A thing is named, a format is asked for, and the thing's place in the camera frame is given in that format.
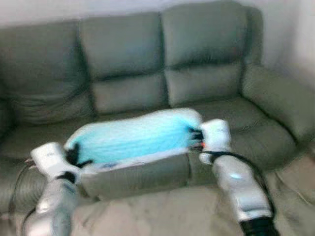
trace fluffy blue item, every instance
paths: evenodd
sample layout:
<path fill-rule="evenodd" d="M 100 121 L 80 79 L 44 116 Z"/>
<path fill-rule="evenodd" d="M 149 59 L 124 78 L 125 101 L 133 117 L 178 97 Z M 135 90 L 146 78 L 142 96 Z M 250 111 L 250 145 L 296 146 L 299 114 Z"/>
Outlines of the fluffy blue item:
<path fill-rule="evenodd" d="M 91 123 L 79 128 L 64 145 L 80 145 L 79 163 L 117 163 L 189 146 L 190 129 L 197 129 L 201 116 L 193 109 L 153 112 L 137 118 Z"/>

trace gray leather sofa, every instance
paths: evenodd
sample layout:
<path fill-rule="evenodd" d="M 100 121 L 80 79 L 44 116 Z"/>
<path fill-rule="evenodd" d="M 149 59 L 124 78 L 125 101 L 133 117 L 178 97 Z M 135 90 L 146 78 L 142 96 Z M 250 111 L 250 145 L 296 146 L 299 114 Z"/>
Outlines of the gray leather sofa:
<path fill-rule="evenodd" d="M 80 126 L 191 107 L 229 122 L 235 152 L 267 171 L 315 137 L 314 92 L 263 68 L 259 10 L 232 1 L 161 13 L 0 29 L 0 213 L 30 151 L 63 144 Z M 84 176 L 100 199 L 213 183 L 198 153 Z M 45 178 L 27 171 L 17 210 L 33 207 Z"/>

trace white wall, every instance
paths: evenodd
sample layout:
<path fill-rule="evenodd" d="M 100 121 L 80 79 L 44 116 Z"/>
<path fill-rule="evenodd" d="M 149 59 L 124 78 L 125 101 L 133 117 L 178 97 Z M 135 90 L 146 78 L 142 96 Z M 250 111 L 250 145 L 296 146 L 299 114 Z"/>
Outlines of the white wall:
<path fill-rule="evenodd" d="M 0 27 L 89 15 L 160 10 L 192 1 L 207 0 L 0 0 Z M 314 52 L 310 50 L 315 42 L 315 10 L 311 9 L 314 0 L 239 1 L 255 5 L 263 12 L 263 63 L 269 68 L 291 74 L 304 83 L 314 84 L 315 88 L 315 72 L 312 71 L 315 67 Z M 300 76 L 301 70 L 310 72 Z"/>

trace floor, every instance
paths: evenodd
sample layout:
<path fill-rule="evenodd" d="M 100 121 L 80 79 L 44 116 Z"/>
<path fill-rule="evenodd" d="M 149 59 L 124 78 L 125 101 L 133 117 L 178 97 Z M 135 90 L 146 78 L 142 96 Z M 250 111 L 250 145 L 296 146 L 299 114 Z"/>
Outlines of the floor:
<path fill-rule="evenodd" d="M 314 236 L 315 158 L 302 153 L 267 177 L 281 235 Z M 85 204 L 77 208 L 73 225 L 71 236 L 242 235 L 228 200 L 207 186 Z"/>

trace light blue cloth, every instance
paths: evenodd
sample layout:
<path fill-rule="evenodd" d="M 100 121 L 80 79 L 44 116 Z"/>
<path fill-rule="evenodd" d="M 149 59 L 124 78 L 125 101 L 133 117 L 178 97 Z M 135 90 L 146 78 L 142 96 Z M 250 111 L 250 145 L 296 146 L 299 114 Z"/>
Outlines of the light blue cloth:
<path fill-rule="evenodd" d="M 78 129 L 65 149 L 78 143 L 79 163 L 117 163 L 153 153 L 187 148 L 201 116 L 193 109 L 153 112 L 141 117 L 91 123 Z"/>

